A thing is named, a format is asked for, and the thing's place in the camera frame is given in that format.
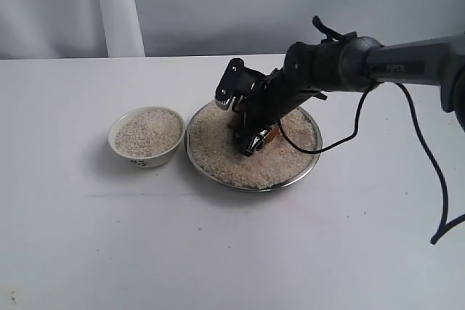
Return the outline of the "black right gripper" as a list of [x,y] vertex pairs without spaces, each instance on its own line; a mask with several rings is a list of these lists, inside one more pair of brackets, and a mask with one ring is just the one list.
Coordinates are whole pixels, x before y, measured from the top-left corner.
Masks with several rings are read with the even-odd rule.
[[241,58],[231,59],[214,100],[222,110],[235,110],[244,100],[239,126],[232,133],[233,147],[246,157],[252,156],[263,148],[272,127],[293,109],[323,91],[342,91],[342,51],[340,41],[318,45],[296,42],[286,52],[283,67],[268,75],[247,68]]

